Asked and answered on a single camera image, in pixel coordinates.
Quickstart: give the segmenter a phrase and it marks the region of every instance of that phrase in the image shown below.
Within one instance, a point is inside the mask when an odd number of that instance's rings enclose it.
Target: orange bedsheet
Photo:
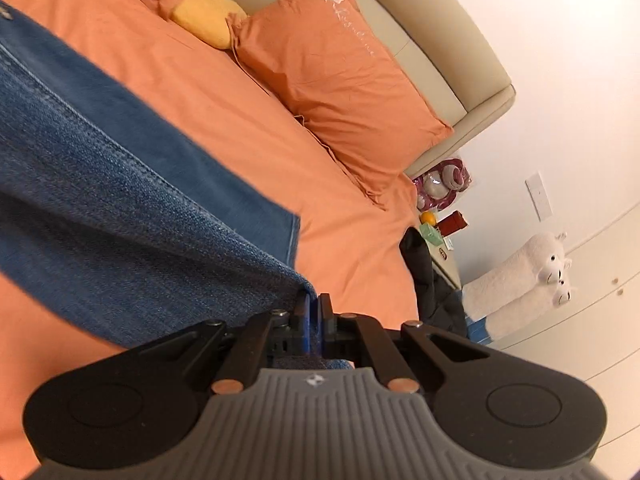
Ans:
[[[4,1],[299,215],[296,270],[331,294],[336,311],[370,314],[390,328],[417,316],[398,250],[415,222],[415,190],[406,177],[375,206],[227,53],[155,15],[148,0]],[[118,349],[50,314],[2,276],[0,319],[0,476],[14,480],[36,464],[20,428],[28,395],[51,376]]]

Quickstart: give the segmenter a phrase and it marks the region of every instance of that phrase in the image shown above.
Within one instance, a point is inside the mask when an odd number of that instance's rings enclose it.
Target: orange fruit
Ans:
[[[438,223],[438,221],[436,220],[436,215],[431,211],[425,211],[424,213],[420,213],[420,223],[429,224],[433,227]]]

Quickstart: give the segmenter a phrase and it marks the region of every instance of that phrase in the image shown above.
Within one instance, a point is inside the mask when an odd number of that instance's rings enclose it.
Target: pillow embroidery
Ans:
[[[345,28],[350,28],[353,33],[356,35],[356,37],[362,42],[362,44],[364,45],[364,47],[367,49],[367,52],[369,53],[370,56],[375,56],[373,50],[371,49],[371,47],[369,46],[369,43],[366,43],[364,41],[364,35],[365,33],[362,30],[356,30],[355,27],[353,27],[353,23],[349,22],[347,20],[347,15],[349,13],[349,11],[347,9],[345,9],[344,7],[337,7],[336,4],[341,4],[344,0],[324,0],[326,2],[332,2],[332,7],[334,9],[334,13],[336,16],[338,16],[338,19],[342,22],[342,25]]]

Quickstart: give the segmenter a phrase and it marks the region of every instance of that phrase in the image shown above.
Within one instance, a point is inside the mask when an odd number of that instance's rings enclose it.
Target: blue cloth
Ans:
[[[478,321],[473,321],[469,316],[466,316],[466,334],[472,342],[481,345],[488,345],[494,341],[486,331],[485,317]]]
[[[315,297],[292,269],[295,215],[0,5],[2,272],[123,346]]]

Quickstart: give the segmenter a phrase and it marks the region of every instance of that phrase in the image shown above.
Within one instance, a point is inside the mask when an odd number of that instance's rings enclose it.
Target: white plush toy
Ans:
[[[570,300],[568,278],[562,278],[557,283],[539,283],[523,296],[489,314],[484,327],[491,339],[496,341]]]
[[[537,284],[557,283],[571,260],[564,258],[563,233],[532,236],[519,250],[495,269],[462,288],[465,313],[478,321],[523,296]]]

